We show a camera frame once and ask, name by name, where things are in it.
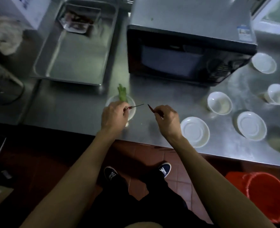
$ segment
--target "forearm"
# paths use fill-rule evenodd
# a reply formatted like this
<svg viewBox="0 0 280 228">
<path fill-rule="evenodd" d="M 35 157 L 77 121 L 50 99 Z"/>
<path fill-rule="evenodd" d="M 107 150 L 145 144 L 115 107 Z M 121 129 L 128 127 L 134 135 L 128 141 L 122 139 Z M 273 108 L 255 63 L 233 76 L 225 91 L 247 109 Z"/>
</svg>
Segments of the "forearm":
<svg viewBox="0 0 280 228">
<path fill-rule="evenodd" d="M 98 132 L 90 146 L 21 227 L 75 226 L 87 206 L 101 164 L 114 140 L 107 132 Z"/>
<path fill-rule="evenodd" d="M 221 228 L 275 226 L 212 167 L 185 138 L 169 141 L 178 153 L 211 219 Z"/>
</svg>

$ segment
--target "leg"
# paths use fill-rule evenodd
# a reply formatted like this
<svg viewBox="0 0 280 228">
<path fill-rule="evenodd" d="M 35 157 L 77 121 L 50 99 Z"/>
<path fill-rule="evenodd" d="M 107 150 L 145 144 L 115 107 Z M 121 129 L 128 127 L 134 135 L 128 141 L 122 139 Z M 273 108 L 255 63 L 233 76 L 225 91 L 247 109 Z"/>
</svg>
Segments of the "leg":
<svg viewBox="0 0 280 228">
<path fill-rule="evenodd" d="M 163 227 L 183 227 L 187 224 L 209 227 L 209 224 L 187 208 L 187 204 L 180 195 L 168 187 L 164 178 L 170 169 L 170 164 L 164 163 L 143 178 L 149 191 L 149 194 L 139 202 L 141 209 L 147 212 L 144 219 L 159 223 Z"/>
<path fill-rule="evenodd" d="M 114 169 L 104 169 L 108 184 L 96 197 L 80 223 L 81 227 L 126 227 L 134 223 L 134 209 L 138 200 L 128 193 L 126 180 Z"/>
</svg>

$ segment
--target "person's right arm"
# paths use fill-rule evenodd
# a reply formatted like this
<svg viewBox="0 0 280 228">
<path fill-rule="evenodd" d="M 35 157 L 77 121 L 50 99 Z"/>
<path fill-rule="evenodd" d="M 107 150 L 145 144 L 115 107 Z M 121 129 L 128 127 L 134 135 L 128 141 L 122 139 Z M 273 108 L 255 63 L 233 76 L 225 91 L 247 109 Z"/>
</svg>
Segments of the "person's right arm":
<svg viewBox="0 0 280 228">
<path fill-rule="evenodd" d="M 213 223 L 221 228 L 275 228 L 269 219 L 212 167 L 182 136 L 179 116 L 168 105 L 158 106 L 164 117 L 155 113 L 161 134 L 179 155 L 196 192 Z"/>
</svg>

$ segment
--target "person's left hand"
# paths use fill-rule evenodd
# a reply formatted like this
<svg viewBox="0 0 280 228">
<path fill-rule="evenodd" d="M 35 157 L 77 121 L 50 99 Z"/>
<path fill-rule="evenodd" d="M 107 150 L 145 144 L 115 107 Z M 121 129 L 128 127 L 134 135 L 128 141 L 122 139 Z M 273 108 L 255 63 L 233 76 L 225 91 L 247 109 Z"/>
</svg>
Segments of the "person's left hand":
<svg viewBox="0 0 280 228">
<path fill-rule="evenodd" d="M 119 135 L 124 129 L 127 121 L 129 110 L 123 111 L 129 104 L 124 101 L 116 101 L 105 107 L 102 113 L 101 130 L 105 130 L 113 134 Z"/>
</svg>

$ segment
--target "navy blue sneaker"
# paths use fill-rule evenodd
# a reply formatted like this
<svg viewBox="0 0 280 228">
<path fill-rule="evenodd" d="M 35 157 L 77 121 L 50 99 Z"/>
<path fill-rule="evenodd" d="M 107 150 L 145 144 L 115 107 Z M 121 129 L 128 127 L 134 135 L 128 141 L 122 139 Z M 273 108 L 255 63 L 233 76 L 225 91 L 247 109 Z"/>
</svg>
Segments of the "navy blue sneaker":
<svg viewBox="0 0 280 228">
<path fill-rule="evenodd" d="M 104 176 L 108 181 L 111 181 L 114 176 L 119 175 L 118 172 L 111 166 L 106 166 L 104 168 Z"/>
<path fill-rule="evenodd" d="M 164 178 L 166 178 L 166 176 L 170 173 L 171 168 L 172 168 L 171 164 L 165 162 L 159 166 L 158 170 L 161 171 L 164 175 Z"/>
</svg>

